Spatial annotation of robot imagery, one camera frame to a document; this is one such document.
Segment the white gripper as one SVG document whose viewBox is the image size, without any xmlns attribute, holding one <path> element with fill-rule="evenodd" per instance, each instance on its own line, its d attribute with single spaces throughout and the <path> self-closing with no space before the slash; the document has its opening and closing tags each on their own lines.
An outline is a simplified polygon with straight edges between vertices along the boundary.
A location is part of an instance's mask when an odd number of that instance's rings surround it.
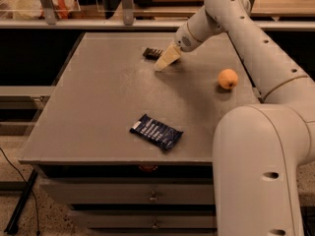
<svg viewBox="0 0 315 236">
<path fill-rule="evenodd" d="M 195 50 L 204 42 L 203 36 L 204 32 L 201 24 L 187 21 L 175 34 L 174 41 L 179 47 L 175 43 L 170 44 L 157 59 L 155 70 L 158 72 L 162 71 L 168 65 L 179 59 L 181 50 L 183 52 Z"/>
</svg>

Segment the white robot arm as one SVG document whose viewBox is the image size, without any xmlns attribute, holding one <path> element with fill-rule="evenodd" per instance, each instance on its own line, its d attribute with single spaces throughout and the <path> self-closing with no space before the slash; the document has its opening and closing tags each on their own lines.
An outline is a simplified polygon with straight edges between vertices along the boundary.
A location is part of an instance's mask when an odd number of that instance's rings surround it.
<svg viewBox="0 0 315 236">
<path fill-rule="evenodd" d="M 215 130 L 218 236 L 304 236 L 296 169 L 315 159 L 315 85 L 250 19 L 250 4 L 204 0 L 156 67 L 228 34 L 262 101 L 230 110 Z"/>
</svg>

